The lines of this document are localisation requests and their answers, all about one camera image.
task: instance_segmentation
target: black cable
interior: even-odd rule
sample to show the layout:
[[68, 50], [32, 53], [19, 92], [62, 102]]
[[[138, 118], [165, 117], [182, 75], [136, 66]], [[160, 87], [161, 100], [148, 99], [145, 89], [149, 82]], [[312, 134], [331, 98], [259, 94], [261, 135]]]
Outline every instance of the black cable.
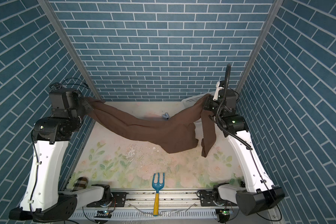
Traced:
[[202, 190], [198, 190], [197, 192], [195, 192], [195, 194], [197, 195], [197, 197], [200, 199], [202, 198], [203, 196], [198, 196], [198, 193], [201, 192]]
[[237, 99], [236, 99], [236, 103], [237, 102], [239, 102], [239, 100], [240, 100], [240, 94], [238, 93], [238, 92], [236, 92], [237, 93]]
[[272, 222], [278, 222], [278, 221], [280, 221], [280, 220], [282, 219], [282, 214], [281, 214], [281, 210], [280, 210], [279, 206], [278, 206], [278, 205], [276, 205], [276, 206], [278, 207], [278, 209], [279, 209], [279, 213], [280, 213], [280, 219], [279, 219], [279, 220], [267, 219], [267, 218], [265, 218], [265, 217], [262, 217], [259, 213], [256, 213], [256, 214], [257, 214], [258, 216], [262, 217], [262, 218], [265, 219], [265, 220], [272, 221]]
[[237, 215], [234, 216], [232, 219], [229, 219], [228, 222], [229, 222], [229, 221], [232, 221], [233, 219], [235, 219], [235, 218], [237, 217]]
[[86, 89], [88, 89], [88, 87], [86, 87], [86, 86], [84, 86], [84, 85], [77, 84], [77, 83], [66, 83], [66, 84], [62, 84], [62, 85], [58, 85], [58, 86], [53, 87], [53, 88], [50, 90], [50, 92], [51, 92], [53, 89], [55, 89], [55, 88], [58, 88], [58, 87], [60, 87], [60, 86], [66, 86], [66, 85], [78, 85], [78, 86], [82, 86], [82, 87], [85, 87]]
[[231, 210], [233, 211], [233, 206], [231, 205], [231, 203], [230, 203], [230, 201], [226, 201], [226, 204], [228, 205], [228, 203], [229, 203], [229, 205], [230, 205], [230, 207], [231, 207]]
[[79, 224], [78, 222], [73, 221], [73, 220], [69, 220], [69, 219], [67, 219], [66, 221], [69, 221], [69, 222], [73, 222], [73, 223]]
[[[37, 176], [38, 176], [38, 171], [39, 171], [39, 156], [37, 155], [37, 152], [36, 152], [36, 147], [35, 147], [35, 141], [34, 141], [34, 130], [31, 131], [31, 141], [32, 141], [32, 144], [34, 146], [34, 152], [35, 152], [35, 156], [36, 156], [36, 175], [35, 175], [35, 183], [34, 183], [34, 187], [32, 189], [32, 192], [31, 192], [31, 196], [30, 196], [30, 201], [32, 200], [32, 197], [34, 196], [34, 191], [35, 191], [35, 188], [36, 188], [36, 184], [37, 184]], [[31, 216], [33, 217], [34, 214], [32, 212], [32, 207], [31, 207], [31, 203], [30, 203], [30, 212], [31, 212]]]
[[90, 219], [86, 216], [86, 214], [85, 214], [85, 210], [83, 209], [83, 206], [82, 206], [82, 212], [83, 212], [83, 215], [86, 217], [86, 219], [88, 219], [89, 221], [91, 221], [91, 222], [93, 222], [93, 223], [97, 223], [97, 222], [95, 222], [95, 221], [90, 220]]
[[219, 120], [219, 115], [220, 115], [220, 109], [221, 107], [223, 106], [223, 103], [225, 101], [225, 97], [226, 97], [226, 92], [228, 90], [228, 86], [229, 86], [229, 78], [230, 78], [230, 70], [231, 70], [231, 65], [228, 64], [226, 66], [226, 70], [225, 70], [225, 83], [224, 83], [224, 94], [223, 94], [223, 97], [221, 98], [222, 100], [220, 101], [220, 104], [218, 106], [218, 109], [216, 110], [216, 113], [215, 113], [215, 123], [216, 125], [218, 126], [218, 128], [220, 130], [222, 130], [223, 132], [225, 132], [226, 134], [232, 136], [233, 138], [237, 139], [238, 141], [240, 141], [243, 145], [245, 145], [249, 150], [252, 150], [251, 146], [244, 140], [242, 140], [240, 137], [237, 137], [234, 133], [228, 131], [226, 128], [224, 128], [222, 126], [222, 124], [220, 123], [220, 120]]
[[116, 198], [115, 198], [115, 207], [113, 208], [113, 211], [112, 211], [112, 212], [114, 212], [115, 209], [116, 209]]
[[79, 79], [79, 78], [75, 78], [75, 77], [66, 78], [65, 80], [62, 81], [62, 83], [66, 82], [67, 80], [70, 80], [70, 79], [77, 79], [77, 80], [81, 81], [81, 83], [83, 83], [85, 86], [88, 87], [88, 84], [87, 84], [87, 83], [85, 83], [85, 82], [82, 81], [81, 79]]
[[[254, 164], [255, 164], [256, 170], [258, 171], [258, 173], [259, 173], [259, 176], [260, 176], [260, 178], [261, 178], [262, 182], [264, 183], [264, 185], [265, 185], [266, 189], [269, 191], [269, 193], [270, 193], [270, 196], [271, 196], [271, 198], [273, 199], [273, 201], [275, 201], [275, 199], [274, 199], [274, 197], [273, 197], [273, 194], [270, 192], [270, 190], [269, 190], [268, 186], [266, 185], [266, 183], [265, 183], [265, 181], [264, 181], [264, 178], [263, 178], [263, 176], [261, 175], [261, 173], [260, 173], [260, 171], [259, 171], [258, 165], [257, 165], [257, 164], [256, 164], [256, 162], [255, 162], [255, 159], [254, 159], [254, 156], [253, 156], [253, 153], [251, 152], [251, 150], [250, 150], [250, 154], [251, 154], [251, 157], [252, 157], [252, 159], [253, 159], [253, 161], [254, 161]], [[258, 213], [257, 213], [257, 215], [258, 215], [258, 216], [260, 216], [260, 217], [262, 217], [263, 219], [266, 219], [266, 220], [268, 220], [268, 221], [272, 221], [272, 222], [278, 222], [278, 221], [280, 221], [280, 220], [282, 219], [282, 213], [281, 213], [281, 210], [280, 210], [280, 208], [279, 208], [279, 205], [276, 205], [276, 206], [278, 207], [278, 209], [279, 209], [279, 213], [280, 213], [280, 219], [278, 219], [278, 220], [267, 219], [267, 218], [265, 218], [265, 217], [262, 217], [262, 216], [261, 216], [260, 214], [258, 214]]]

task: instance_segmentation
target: metal plate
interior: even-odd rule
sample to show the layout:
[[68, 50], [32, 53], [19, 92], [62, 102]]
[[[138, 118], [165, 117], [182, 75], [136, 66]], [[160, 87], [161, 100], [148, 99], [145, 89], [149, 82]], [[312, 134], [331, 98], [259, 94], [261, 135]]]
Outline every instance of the metal plate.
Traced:
[[[126, 203], [127, 192], [111, 192], [113, 195], [112, 202], [116, 201], [116, 207], [124, 207]], [[101, 208], [101, 201], [95, 201], [88, 205], [87, 208]]]
[[233, 202], [228, 203], [226, 201], [224, 204], [217, 204], [214, 201], [213, 193], [211, 191], [201, 190], [198, 193], [200, 197], [200, 205], [202, 207], [212, 207], [212, 206], [237, 206]]
[[[197, 190], [161, 190], [159, 191], [159, 208], [162, 209], [187, 209], [195, 203], [195, 208], [201, 208], [200, 198], [196, 195]], [[126, 192], [126, 199], [124, 207], [118, 207], [119, 209], [131, 209], [131, 205], [136, 206], [139, 209], [152, 209], [155, 200], [154, 190], [124, 190], [119, 189], [112, 194]], [[210, 205], [210, 208], [218, 209], [223, 206], [216, 206], [214, 203]], [[87, 208], [87, 211], [94, 210], [94, 207]]]
[[116, 207], [124, 207], [126, 203], [127, 192], [112, 192], [113, 198], [116, 199]]

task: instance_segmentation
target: white plastic basket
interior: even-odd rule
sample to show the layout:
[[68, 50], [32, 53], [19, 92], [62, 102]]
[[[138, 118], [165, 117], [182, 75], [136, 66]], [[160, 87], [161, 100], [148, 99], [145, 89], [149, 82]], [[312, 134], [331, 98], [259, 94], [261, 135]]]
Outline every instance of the white plastic basket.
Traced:
[[[210, 93], [211, 95], [214, 95], [215, 91], [206, 92], [206, 93], [203, 93], [203, 94], [199, 94], [199, 95], [196, 95], [196, 96], [191, 96], [191, 97], [183, 99], [182, 103], [184, 105], [184, 108], [188, 108], [190, 106], [193, 106], [195, 104], [195, 102], [197, 102], [200, 98], [202, 98], [207, 93]], [[196, 123], [199, 123], [199, 122], [202, 122], [201, 118], [196, 121]]]

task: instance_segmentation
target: metal frame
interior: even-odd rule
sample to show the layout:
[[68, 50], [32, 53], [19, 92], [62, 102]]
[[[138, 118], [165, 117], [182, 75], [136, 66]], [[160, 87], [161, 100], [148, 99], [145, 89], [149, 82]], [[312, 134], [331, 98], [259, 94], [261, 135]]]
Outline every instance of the metal frame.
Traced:
[[71, 55], [72, 60], [75, 62], [77, 68], [81, 72], [81, 75], [85, 79], [86, 83], [90, 87], [91, 91], [94, 93], [96, 99], [103, 101], [102, 96], [98, 92], [96, 86], [94, 85], [89, 73], [87, 72], [85, 65], [82, 63], [80, 57], [78, 56], [75, 48], [73, 47], [70, 39], [68, 38], [61, 22], [59, 21], [54, 9], [48, 0], [38, 0], [42, 10], [45, 12], [47, 18], [49, 19], [51, 25], [54, 27], [57, 35], [60, 37], [63, 45], [66, 47], [66, 50]]
[[237, 87], [235, 89], [235, 91], [240, 92], [242, 90], [242, 86], [245, 83], [246, 78], [249, 75], [249, 72], [255, 62], [256, 57], [258, 56], [258, 53], [264, 43], [264, 40], [266, 38], [266, 36], [268, 35], [268, 32], [271, 28], [271, 25], [273, 24], [273, 21], [280, 9], [280, 6], [282, 5], [282, 2], [284, 0], [275, 0], [274, 3], [272, 4], [270, 10], [269, 10], [269, 14], [266, 18], [266, 21], [263, 25], [263, 28], [260, 31], [259, 37], [256, 40], [256, 43], [254, 45], [253, 50], [251, 51], [251, 55], [249, 57], [248, 62], [246, 63], [246, 66], [244, 68], [244, 71], [242, 72], [242, 76], [239, 80], [239, 82], [237, 83]]
[[[140, 209], [142, 212], [152, 213], [153, 209]], [[159, 214], [160, 216], [154, 217], [153, 215], [149, 214], [142, 214], [135, 208], [129, 209], [116, 209], [112, 212], [111, 218], [99, 218], [100, 220], [104, 221], [138, 221], [138, 220], [157, 220], [157, 219], [216, 219], [216, 211], [215, 209], [211, 209], [209, 207], [205, 208], [194, 208], [191, 207], [187, 210], [184, 209], [176, 209], [178, 211], [174, 211], [175, 209], [160, 209]], [[93, 220], [94, 216], [97, 214], [98, 209], [95, 210], [86, 210], [85, 215], [90, 219]], [[86, 220], [86, 217], [83, 214], [82, 210], [76, 210], [72, 216], [70, 217], [72, 220], [82, 221]]]
[[[156, 191], [149, 190], [117, 190], [112, 189], [112, 192], [126, 192], [126, 202], [124, 207], [116, 207], [115, 210], [126, 210], [134, 209], [131, 205], [136, 206], [139, 209], [151, 209], [153, 210], [153, 204], [155, 200]], [[197, 190], [192, 189], [181, 189], [181, 190], [160, 190], [159, 191], [159, 209], [187, 209], [192, 206], [190, 209], [219, 209], [223, 206], [209, 206], [202, 207], [200, 205], [200, 198], [196, 195]], [[85, 208], [85, 211], [97, 210], [97, 208]]]

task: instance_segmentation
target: small blue object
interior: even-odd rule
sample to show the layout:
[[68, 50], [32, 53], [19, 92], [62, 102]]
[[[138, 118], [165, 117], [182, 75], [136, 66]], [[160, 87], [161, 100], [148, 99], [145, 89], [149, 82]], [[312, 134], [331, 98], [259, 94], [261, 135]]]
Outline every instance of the small blue object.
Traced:
[[161, 190], [164, 187], [164, 173], [163, 173], [163, 183], [159, 182], [159, 173], [158, 173], [158, 180], [157, 183], [154, 182], [154, 178], [155, 178], [155, 174], [153, 175], [153, 180], [152, 180], [152, 187], [154, 190], [157, 191], [157, 193], [159, 192], [159, 190]]

